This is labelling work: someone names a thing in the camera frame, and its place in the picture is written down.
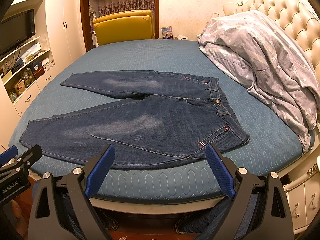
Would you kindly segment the dark blue denim jeans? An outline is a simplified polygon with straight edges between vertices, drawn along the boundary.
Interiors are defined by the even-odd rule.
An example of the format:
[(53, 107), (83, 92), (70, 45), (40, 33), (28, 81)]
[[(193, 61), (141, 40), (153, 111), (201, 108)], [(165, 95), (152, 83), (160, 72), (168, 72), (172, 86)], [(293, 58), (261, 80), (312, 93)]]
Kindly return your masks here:
[(73, 74), (63, 86), (114, 98), (114, 102), (34, 120), (20, 138), (47, 156), (84, 164), (106, 145), (116, 169), (180, 166), (245, 144), (244, 131), (215, 77), (154, 71)]

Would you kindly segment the white bedside cabinet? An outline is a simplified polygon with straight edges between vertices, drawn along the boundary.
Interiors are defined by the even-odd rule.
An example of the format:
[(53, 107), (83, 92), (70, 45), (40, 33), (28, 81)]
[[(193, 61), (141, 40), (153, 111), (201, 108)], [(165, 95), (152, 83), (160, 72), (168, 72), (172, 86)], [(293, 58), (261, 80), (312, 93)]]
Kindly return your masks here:
[(306, 230), (319, 211), (319, 157), (306, 173), (283, 188), (296, 235)]

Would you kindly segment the grey star pattern duvet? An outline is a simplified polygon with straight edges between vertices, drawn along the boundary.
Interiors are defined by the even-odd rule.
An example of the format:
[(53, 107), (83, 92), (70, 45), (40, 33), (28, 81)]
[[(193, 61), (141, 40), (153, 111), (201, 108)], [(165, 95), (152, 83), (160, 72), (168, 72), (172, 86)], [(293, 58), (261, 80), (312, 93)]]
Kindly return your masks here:
[(319, 83), (295, 41), (257, 10), (211, 18), (200, 50), (220, 70), (268, 105), (299, 137), (303, 152), (316, 127)]

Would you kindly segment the black flat television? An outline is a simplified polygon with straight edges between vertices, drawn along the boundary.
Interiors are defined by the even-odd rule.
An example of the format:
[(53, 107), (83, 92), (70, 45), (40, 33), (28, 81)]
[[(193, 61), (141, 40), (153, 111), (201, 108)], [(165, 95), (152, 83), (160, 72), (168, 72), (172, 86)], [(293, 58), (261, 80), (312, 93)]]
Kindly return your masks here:
[(34, 9), (20, 12), (3, 20), (1, 28), (1, 55), (35, 34)]

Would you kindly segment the white wardrobe shelf unit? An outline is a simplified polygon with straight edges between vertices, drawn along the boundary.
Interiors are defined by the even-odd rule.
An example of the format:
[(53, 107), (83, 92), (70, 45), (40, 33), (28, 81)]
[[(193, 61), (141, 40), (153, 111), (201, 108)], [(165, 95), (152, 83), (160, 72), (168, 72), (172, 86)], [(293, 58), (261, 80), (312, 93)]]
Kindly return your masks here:
[(39, 92), (86, 52), (80, 0), (14, 0), (3, 20), (29, 9), (35, 34), (1, 55), (1, 151)]

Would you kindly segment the small picture box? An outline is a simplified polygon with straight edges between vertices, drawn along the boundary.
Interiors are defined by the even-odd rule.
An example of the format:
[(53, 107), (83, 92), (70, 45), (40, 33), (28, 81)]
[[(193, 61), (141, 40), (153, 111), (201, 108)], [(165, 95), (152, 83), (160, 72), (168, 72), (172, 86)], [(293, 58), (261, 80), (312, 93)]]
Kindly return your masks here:
[(163, 39), (172, 39), (172, 38), (174, 38), (171, 26), (162, 27), (162, 38)]

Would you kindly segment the cream tufted headboard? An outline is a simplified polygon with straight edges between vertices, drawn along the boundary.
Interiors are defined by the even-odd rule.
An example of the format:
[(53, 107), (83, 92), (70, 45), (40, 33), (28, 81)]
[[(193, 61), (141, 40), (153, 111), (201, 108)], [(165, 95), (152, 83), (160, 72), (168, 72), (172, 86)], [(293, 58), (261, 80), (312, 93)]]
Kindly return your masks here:
[(302, 48), (319, 76), (319, 19), (301, 0), (248, 0), (223, 5), (225, 15), (248, 10), (259, 10), (287, 32)]

